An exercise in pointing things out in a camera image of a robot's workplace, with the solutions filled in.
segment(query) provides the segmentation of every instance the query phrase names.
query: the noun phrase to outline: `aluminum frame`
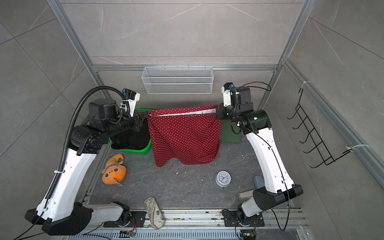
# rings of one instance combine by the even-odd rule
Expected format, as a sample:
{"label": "aluminum frame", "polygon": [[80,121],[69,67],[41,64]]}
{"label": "aluminum frame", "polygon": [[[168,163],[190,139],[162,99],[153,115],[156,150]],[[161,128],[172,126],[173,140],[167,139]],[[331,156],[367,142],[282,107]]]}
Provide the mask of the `aluminum frame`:
{"label": "aluminum frame", "polygon": [[[89,58],[89,55],[85,51],[83,45],[81,44],[77,34],[75,33],[71,22],[69,21],[61,3],[59,0],[47,0],[48,4],[50,5],[52,11],[55,13],[57,19],[59,20],[61,26],[63,27],[65,33],[67,34],[68,38],[70,39],[73,47],[75,48],[76,52],[80,56],[81,60],[83,61],[85,67],[87,68],[89,74],[95,81],[97,86],[103,86],[104,83],[101,80],[101,77],[92,69],[92,63]],[[111,98],[111,95],[107,90],[101,90],[102,95],[105,98]]]}
{"label": "aluminum frame", "polygon": [[[131,211],[143,211],[143,209],[131,209]],[[137,229],[135,239],[237,239],[234,234],[234,227],[225,227],[222,209],[162,209],[162,214],[166,220],[166,224],[159,230],[150,227],[148,215],[145,217],[144,227]],[[290,220],[288,229],[296,229],[298,235],[304,240],[311,240],[311,234],[308,224],[305,220],[301,209],[290,210]],[[280,225],[286,221],[288,209],[275,209],[277,219]],[[277,221],[271,210],[263,212],[264,227],[256,227],[256,229],[278,229]],[[88,227],[75,236],[69,236],[68,240],[80,240],[93,238],[92,236],[82,236],[83,233],[93,230],[95,227]],[[109,237],[111,239],[119,239],[120,230],[128,230],[130,228],[103,228],[100,227],[93,233]],[[253,227],[236,228],[237,232],[243,229],[253,229]]]}
{"label": "aluminum frame", "polygon": [[307,22],[308,17],[310,16],[314,5],[316,4],[316,1],[317,0],[305,0],[305,2],[303,3],[303,7],[301,8],[299,16],[297,17],[297,20],[293,27],[291,35],[289,36],[288,41],[284,47],[283,53],[280,56],[279,62],[277,64],[277,70],[272,74],[271,80],[269,81],[269,85],[271,86],[271,91],[264,92],[264,95],[260,101],[258,109],[264,109],[266,103],[268,102],[269,96],[271,95],[271,92],[273,91],[273,88],[276,85],[277,79],[281,74],[282,63],[284,59],[289,57],[289,55],[291,54],[292,49],[295,46],[297,39],[299,38],[300,33],[303,30],[304,25]]}
{"label": "aluminum frame", "polygon": [[[309,82],[302,72],[291,62],[289,58],[283,59],[283,66],[293,76],[293,78],[302,85],[302,88],[309,98],[320,109],[336,131],[347,142],[349,146],[366,144],[363,138],[348,124],[348,122],[338,113],[338,111],[326,100],[326,98]],[[384,188],[384,162],[373,151],[372,148],[361,146],[353,149],[353,152],[363,162],[373,177]]]}
{"label": "aluminum frame", "polygon": [[247,64],[247,65],[203,65],[203,64],[167,64],[167,65],[93,65],[94,71],[143,71],[145,67],[211,67],[215,71],[276,71],[275,64]]}

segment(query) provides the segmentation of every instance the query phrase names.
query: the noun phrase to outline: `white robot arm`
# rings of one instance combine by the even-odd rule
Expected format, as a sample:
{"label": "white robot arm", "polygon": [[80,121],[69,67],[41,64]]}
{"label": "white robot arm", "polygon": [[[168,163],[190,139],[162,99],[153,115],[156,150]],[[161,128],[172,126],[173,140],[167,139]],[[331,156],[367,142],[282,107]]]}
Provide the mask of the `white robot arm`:
{"label": "white robot arm", "polygon": [[[118,109],[113,99],[97,99],[89,104],[87,124],[73,127],[85,100],[95,91],[108,89],[119,93],[123,104]],[[129,222],[129,207],[114,202],[102,205],[87,205],[75,202],[77,192],[92,161],[101,146],[109,138],[127,129],[139,131],[147,113],[134,110],[140,94],[124,89],[100,86],[91,89],[80,101],[72,117],[65,142],[65,156],[62,168],[56,175],[45,198],[35,209],[30,209],[25,218],[49,235],[75,235],[86,226],[96,223],[114,222],[126,225]]]}
{"label": "white robot arm", "polygon": [[237,210],[239,220],[250,218],[303,193],[287,173],[273,138],[272,125],[265,111],[253,110],[250,89],[233,83],[222,87],[224,103],[217,108],[217,119],[230,119],[251,143],[260,164],[265,186]]}

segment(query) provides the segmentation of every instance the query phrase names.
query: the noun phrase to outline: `red polka dot cloth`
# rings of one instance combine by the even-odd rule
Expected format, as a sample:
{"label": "red polka dot cloth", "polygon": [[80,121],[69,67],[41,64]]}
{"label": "red polka dot cloth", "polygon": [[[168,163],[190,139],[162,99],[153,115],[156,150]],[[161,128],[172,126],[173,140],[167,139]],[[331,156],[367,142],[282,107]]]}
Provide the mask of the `red polka dot cloth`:
{"label": "red polka dot cloth", "polygon": [[148,111],[148,126],[156,166],[162,167],[171,158],[183,164],[205,164],[212,162],[218,153],[221,122],[216,114],[185,114],[216,109],[217,105],[191,108]]}

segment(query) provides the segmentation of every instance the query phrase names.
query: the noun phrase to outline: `ventilation grille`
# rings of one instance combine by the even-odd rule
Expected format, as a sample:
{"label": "ventilation grille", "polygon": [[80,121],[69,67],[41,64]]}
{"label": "ventilation grille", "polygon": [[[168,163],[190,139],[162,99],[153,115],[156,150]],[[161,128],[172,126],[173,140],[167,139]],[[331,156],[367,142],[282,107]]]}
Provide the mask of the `ventilation grille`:
{"label": "ventilation grille", "polygon": [[[127,239],[119,238],[120,230],[95,230],[90,234],[98,235],[82,235],[83,232],[69,236],[68,240],[81,240],[81,239],[104,239],[108,237],[113,240]],[[233,229],[218,229],[218,230],[138,230],[133,239],[137,240],[150,240],[150,239],[237,239],[235,231]]]}

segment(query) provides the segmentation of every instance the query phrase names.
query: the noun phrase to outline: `clock face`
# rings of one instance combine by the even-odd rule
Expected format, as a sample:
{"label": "clock face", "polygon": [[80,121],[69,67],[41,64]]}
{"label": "clock face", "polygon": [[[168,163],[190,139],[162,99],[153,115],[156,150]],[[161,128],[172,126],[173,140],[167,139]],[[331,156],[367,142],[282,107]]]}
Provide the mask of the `clock face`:
{"label": "clock face", "polygon": [[227,183],[229,183],[229,175],[228,175],[228,173],[226,173],[226,172],[221,172],[221,173],[219,173],[219,174],[217,175],[217,177],[218,177],[218,180],[219,180],[221,183],[223,183],[223,184],[227,184]]}

